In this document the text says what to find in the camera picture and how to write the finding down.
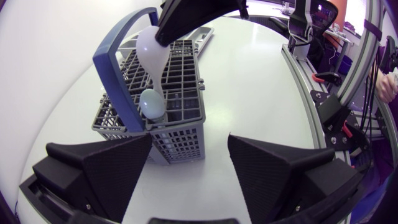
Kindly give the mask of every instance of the white tabletop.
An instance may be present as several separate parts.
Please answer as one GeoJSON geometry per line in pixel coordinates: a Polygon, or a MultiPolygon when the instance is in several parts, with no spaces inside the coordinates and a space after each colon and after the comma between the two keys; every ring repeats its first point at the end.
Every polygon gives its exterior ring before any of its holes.
{"type": "Polygon", "coordinates": [[[332,30],[327,29],[325,31],[325,33],[327,33],[329,35],[332,35],[333,37],[337,37],[337,38],[339,38],[340,40],[342,40],[342,41],[344,41],[346,43],[352,44],[352,42],[350,40],[348,40],[346,37],[343,37],[342,35],[339,35],[338,33],[334,32],[332,30]]]}
{"type": "MultiPolygon", "coordinates": [[[[199,57],[206,121],[206,159],[170,166],[146,164],[132,195],[124,223],[152,217],[178,220],[237,218],[250,223],[238,178],[229,158],[228,134],[288,146],[313,148],[307,114],[281,54],[287,39],[249,21],[218,18],[213,37],[199,57]]],[[[21,182],[47,154],[48,142],[102,141],[91,124],[104,93],[94,66],[56,106],[33,145],[21,182]]],[[[19,191],[22,223],[43,223],[19,191]]]]}

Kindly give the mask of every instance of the hand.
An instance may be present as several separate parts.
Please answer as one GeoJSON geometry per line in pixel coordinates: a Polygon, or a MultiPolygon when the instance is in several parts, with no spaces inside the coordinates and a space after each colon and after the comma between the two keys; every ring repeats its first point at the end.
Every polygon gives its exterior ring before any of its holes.
{"type": "Polygon", "coordinates": [[[379,99],[385,103],[390,103],[395,99],[398,93],[398,87],[395,84],[393,75],[383,75],[379,71],[376,81],[376,90],[379,99]]]}

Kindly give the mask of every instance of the window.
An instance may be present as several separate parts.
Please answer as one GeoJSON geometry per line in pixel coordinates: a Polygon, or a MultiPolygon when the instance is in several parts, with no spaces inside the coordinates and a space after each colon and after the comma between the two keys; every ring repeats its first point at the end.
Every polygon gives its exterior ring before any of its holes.
{"type": "Polygon", "coordinates": [[[363,33],[363,22],[366,16],[366,0],[347,0],[347,10],[345,21],[352,24],[355,32],[359,35],[363,33]]]}

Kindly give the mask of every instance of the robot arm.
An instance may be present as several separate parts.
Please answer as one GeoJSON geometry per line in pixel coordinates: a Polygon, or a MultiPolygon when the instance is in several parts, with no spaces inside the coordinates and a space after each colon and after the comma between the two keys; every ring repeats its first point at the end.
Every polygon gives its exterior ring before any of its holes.
{"type": "Polygon", "coordinates": [[[239,10],[248,19],[246,0],[167,0],[159,18],[156,41],[164,47],[228,12],[239,10]]]}

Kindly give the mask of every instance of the blue basket handle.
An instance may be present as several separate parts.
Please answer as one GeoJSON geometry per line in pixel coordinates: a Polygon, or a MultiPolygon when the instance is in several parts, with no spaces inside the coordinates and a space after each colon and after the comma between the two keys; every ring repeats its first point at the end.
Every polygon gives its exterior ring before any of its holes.
{"type": "Polygon", "coordinates": [[[115,107],[129,132],[143,131],[144,122],[131,99],[115,53],[130,27],[138,18],[145,14],[149,15],[150,23],[156,26],[158,17],[155,7],[134,11],[120,20],[111,29],[93,56],[94,65],[102,84],[108,96],[111,98],[112,105],[115,107]]]}

